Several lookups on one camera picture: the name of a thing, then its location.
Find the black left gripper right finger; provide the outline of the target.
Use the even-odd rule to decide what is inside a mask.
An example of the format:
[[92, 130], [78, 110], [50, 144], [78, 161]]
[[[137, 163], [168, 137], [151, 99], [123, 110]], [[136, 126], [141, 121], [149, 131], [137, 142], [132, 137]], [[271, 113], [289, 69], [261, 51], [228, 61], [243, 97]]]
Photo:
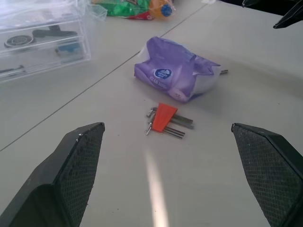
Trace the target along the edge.
[[303, 227], [303, 156], [277, 133], [234, 123], [249, 187], [271, 227]]

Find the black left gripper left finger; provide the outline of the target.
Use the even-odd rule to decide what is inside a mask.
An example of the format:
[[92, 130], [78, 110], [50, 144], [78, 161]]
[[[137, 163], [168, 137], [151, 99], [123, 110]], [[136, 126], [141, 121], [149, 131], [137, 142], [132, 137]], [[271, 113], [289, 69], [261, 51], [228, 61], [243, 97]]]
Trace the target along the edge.
[[105, 125], [67, 133], [0, 215], [0, 227], [79, 227], [98, 167]]

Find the large steel hex key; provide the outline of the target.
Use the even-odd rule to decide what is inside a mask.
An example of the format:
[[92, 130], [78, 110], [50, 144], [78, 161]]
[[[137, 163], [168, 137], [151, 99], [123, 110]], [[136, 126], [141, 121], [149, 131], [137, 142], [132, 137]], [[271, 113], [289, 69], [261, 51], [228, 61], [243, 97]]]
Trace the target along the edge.
[[188, 123], [186, 123], [186, 122], [176, 122], [176, 121], [172, 121], [171, 123], [176, 124], [176, 125], [179, 125], [179, 126], [182, 126], [182, 127], [185, 127], [185, 128], [188, 128], [188, 129], [191, 129], [191, 130], [194, 129], [194, 126], [193, 126], [192, 124], [188, 124]]

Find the hex keys in orange holder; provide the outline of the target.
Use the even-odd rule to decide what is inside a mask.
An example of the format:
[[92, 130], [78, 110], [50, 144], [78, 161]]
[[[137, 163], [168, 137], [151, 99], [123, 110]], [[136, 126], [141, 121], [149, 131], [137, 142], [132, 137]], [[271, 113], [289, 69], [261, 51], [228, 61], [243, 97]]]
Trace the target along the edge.
[[[158, 109], [157, 107], [151, 108], [150, 111], [147, 113], [146, 117], [151, 118], [152, 114], [154, 114], [157, 111], [157, 109]], [[183, 117], [183, 116], [180, 116], [180, 115], [177, 115], [177, 114], [174, 114], [172, 119], [183, 121], [183, 122], [186, 122], [186, 123], [189, 123], [189, 124], [193, 124], [193, 122], [194, 122], [193, 120], [191, 120], [189, 118], [186, 118], [186, 117]]]

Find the red plastic hex key holder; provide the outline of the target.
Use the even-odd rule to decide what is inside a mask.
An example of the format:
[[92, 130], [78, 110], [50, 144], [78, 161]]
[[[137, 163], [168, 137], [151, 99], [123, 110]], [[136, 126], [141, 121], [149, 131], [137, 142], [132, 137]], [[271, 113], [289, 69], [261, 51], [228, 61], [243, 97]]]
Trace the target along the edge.
[[159, 103], [156, 115], [152, 124], [152, 129], [157, 132], [163, 132], [178, 108], [168, 104]]

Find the orange bottle blue cap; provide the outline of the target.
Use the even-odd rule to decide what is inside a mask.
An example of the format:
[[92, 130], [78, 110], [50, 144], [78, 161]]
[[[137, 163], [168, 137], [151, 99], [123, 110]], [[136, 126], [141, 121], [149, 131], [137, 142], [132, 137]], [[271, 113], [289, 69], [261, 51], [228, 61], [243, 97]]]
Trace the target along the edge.
[[171, 0], [150, 0], [149, 13], [153, 18], [164, 19], [173, 14], [174, 6]]

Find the purple tissue pack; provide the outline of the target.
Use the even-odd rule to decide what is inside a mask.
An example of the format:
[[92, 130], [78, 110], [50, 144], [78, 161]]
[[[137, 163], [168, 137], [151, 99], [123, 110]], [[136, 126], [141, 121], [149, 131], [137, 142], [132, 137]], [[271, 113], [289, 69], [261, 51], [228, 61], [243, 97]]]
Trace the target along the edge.
[[220, 64], [156, 36], [146, 42], [138, 57], [134, 76], [183, 103], [210, 91], [222, 71]]

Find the red snack package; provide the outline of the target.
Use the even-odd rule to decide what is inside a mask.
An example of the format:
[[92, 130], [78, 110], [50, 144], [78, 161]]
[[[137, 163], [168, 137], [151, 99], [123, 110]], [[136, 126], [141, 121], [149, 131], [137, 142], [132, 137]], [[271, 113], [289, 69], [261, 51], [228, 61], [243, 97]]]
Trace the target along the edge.
[[129, 16], [128, 19], [140, 19], [140, 20], [154, 20], [155, 17], [149, 12], [140, 13], [138, 15]]

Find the thin black tool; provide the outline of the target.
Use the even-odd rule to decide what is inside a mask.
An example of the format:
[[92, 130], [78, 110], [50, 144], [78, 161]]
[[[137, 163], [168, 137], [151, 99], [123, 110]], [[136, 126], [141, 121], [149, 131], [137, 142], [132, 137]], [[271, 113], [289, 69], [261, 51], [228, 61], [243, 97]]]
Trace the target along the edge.
[[2, 74], [2, 73], [18, 74], [18, 73], [23, 73], [23, 72], [26, 72], [25, 67], [23, 65], [19, 65], [18, 68], [0, 70], [0, 74]]

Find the blue and white item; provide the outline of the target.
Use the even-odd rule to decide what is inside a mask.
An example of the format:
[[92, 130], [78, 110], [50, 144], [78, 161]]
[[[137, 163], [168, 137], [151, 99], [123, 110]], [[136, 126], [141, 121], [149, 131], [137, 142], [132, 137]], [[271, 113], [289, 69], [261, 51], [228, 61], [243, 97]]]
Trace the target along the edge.
[[55, 52], [60, 57], [71, 57], [82, 53], [79, 43], [71, 43], [61, 45], [55, 49]]

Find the green snack package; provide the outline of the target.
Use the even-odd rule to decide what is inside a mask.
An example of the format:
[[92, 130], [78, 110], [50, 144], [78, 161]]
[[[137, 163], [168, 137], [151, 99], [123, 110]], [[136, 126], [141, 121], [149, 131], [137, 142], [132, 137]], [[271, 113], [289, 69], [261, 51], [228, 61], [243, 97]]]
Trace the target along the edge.
[[101, 0], [99, 3], [113, 17], [137, 16], [149, 10], [150, 0]]

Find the clear acrylic drawer box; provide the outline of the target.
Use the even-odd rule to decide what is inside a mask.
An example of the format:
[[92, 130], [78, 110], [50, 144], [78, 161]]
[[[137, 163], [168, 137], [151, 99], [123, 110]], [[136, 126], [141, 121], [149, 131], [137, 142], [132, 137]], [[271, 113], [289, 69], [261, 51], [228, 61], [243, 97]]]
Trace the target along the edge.
[[[88, 0], [0, 0], [0, 70], [25, 67], [26, 72], [0, 74], [0, 83], [90, 60], [84, 19]], [[35, 38], [23, 47], [6, 48], [4, 43], [17, 35], [33, 36], [36, 29], [75, 31], [77, 36]], [[82, 53], [60, 57], [55, 49], [79, 43]]]

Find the black round disc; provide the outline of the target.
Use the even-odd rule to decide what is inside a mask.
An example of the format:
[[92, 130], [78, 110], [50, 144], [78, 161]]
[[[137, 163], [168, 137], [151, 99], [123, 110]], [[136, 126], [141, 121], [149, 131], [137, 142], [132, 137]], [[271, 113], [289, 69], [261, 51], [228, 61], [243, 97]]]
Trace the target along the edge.
[[17, 35], [9, 38], [5, 43], [6, 48], [23, 47], [35, 43], [36, 39], [29, 35]]

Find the colourful snack bag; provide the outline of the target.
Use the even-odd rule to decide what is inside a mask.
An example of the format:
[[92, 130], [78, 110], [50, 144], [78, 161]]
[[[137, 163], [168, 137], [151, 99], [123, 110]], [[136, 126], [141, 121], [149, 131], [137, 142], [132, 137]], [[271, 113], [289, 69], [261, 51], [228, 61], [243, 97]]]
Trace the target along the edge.
[[102, 11], [103, 12], [105, 12], [105, 14], [107, 15], [107, 16], [109, 16], [108, 14], [107, 14], [107, 10], [104, 8], [104, 7], [102, 7], [101, 5], [99, 5], [99, 3], [101, 2], [101, 0], [89, 0], [90, 1], [90, 6], [91, 6], [91, 8], [92, 8], [92, 10], [96, 13], [96, 14], [100, 14]]

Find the black handled tool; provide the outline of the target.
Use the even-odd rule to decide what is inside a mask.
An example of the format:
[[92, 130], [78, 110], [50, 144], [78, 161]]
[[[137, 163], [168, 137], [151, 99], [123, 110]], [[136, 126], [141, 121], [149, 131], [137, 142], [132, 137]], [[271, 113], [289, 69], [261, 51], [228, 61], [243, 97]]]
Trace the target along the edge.
[[34, 38], [46, 38], [46, 37], [70, 37], [77, 36], [75, 31], [62, 31], [58, 26], [50, 30], [36, 29], [33, 30], [32, 35]]

